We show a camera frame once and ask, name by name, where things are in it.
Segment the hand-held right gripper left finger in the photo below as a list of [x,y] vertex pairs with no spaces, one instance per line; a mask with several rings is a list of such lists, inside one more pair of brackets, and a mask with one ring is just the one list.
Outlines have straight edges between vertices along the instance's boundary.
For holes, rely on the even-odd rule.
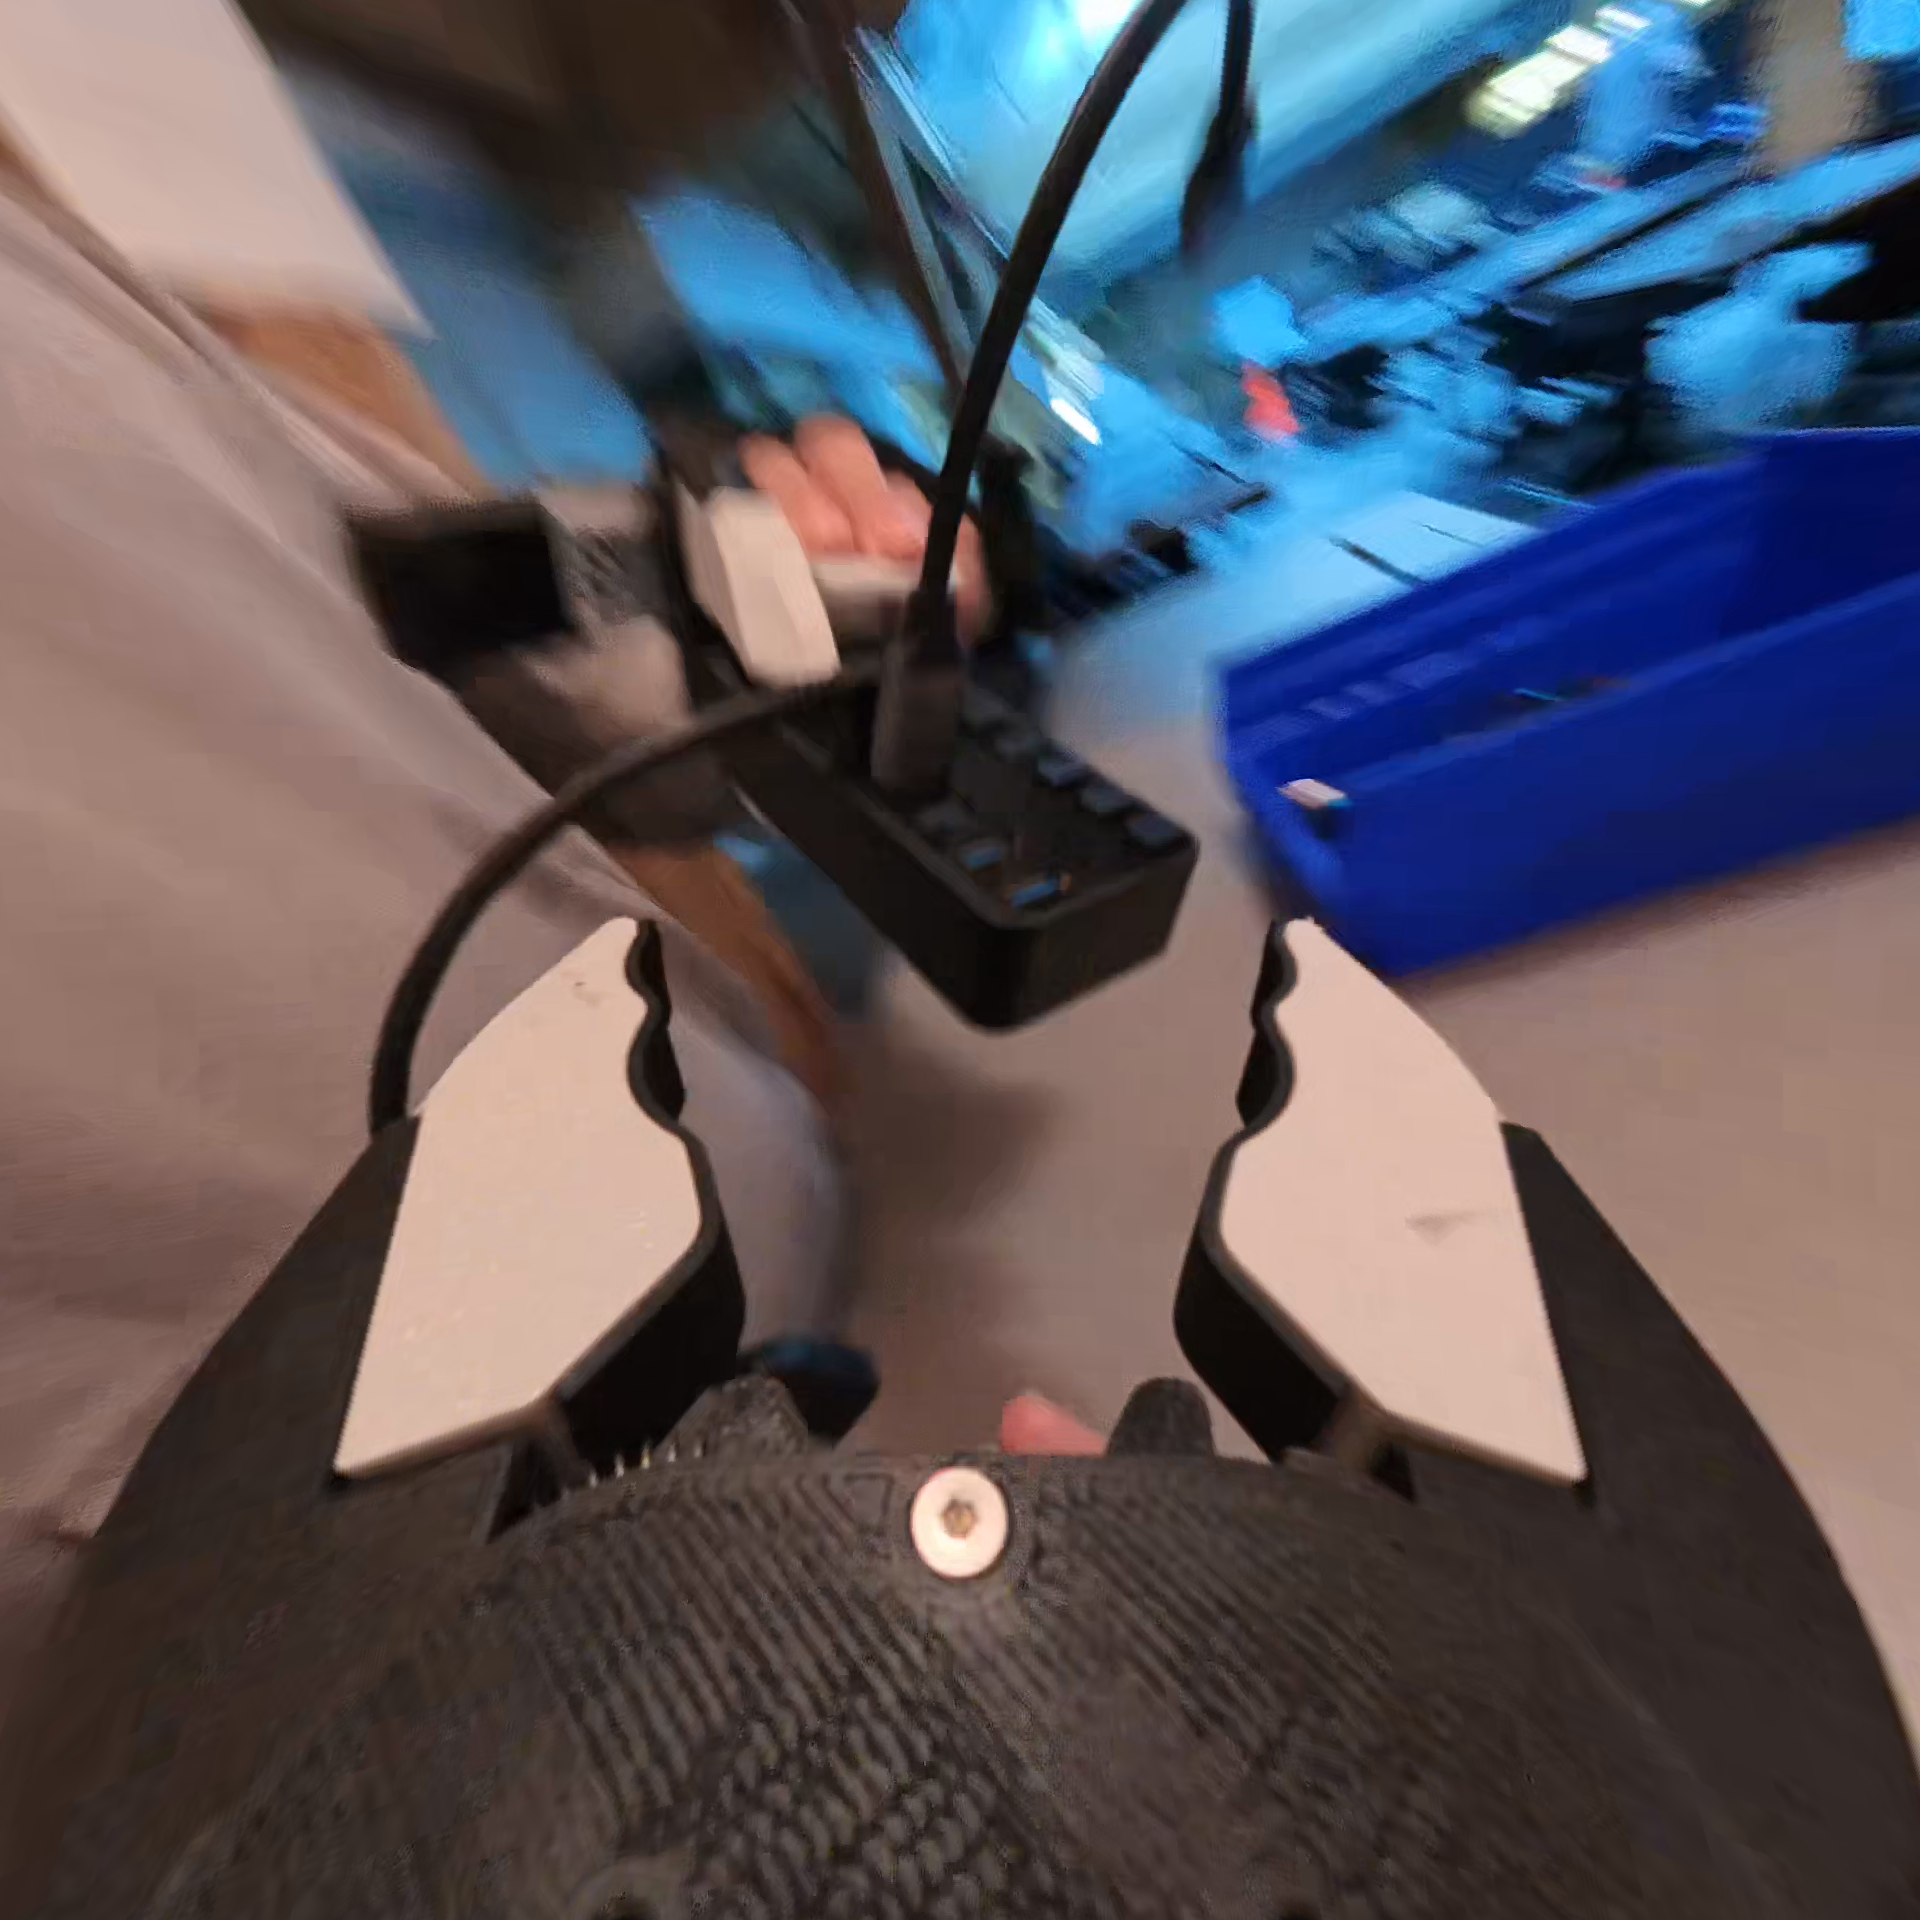
[[333,1468],[637,1455],[734,1357],[743,1293],[654,923],[616,918],[426,1095]]

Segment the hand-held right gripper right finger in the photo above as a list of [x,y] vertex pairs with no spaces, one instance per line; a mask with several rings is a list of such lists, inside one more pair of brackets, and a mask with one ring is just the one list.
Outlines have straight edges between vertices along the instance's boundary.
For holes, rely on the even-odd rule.
[[1267,932],[1251,1027],[1174,1306],[1199,1380],[1269,1459],[1582,1483],[1498,1103],[1311,918]]

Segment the black usb hub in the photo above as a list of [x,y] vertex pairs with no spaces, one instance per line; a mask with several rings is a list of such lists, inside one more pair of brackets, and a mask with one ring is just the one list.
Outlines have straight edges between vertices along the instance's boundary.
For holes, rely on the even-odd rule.
[[1160,958],[1195,837],[978,678],[947,770],[874,781],[872,687],[722,744],[742,798],[962,1020],[1016,1031]]

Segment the person's left hand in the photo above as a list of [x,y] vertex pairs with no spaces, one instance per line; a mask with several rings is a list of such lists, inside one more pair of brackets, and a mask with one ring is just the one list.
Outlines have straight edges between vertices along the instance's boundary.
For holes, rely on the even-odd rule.
[[[887,469],[853,419],[807,416],[786,439],[737,440],[749,488],[768,494],[811,559],[898,559],[923,566],[931,504],[906,471]],[[838,640],[879,644],[898,611],[827,611]]]

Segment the person's grey sweatshirt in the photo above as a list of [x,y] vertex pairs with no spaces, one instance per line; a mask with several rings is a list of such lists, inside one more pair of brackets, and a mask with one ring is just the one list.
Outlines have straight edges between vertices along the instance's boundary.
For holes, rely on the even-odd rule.
[[5,1666],[360,1159],[456,883],[688,712],[654,620],[456,690],[399,661],[346,514],[465,482],[241,338],[5,182]]

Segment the blue plastic bin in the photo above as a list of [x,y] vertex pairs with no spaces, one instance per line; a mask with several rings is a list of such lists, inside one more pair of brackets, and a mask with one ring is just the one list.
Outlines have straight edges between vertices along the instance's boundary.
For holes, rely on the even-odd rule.
[[1229,663],[1286,918],[1409,976],[1915,815],[1919,436],[1666,471]]

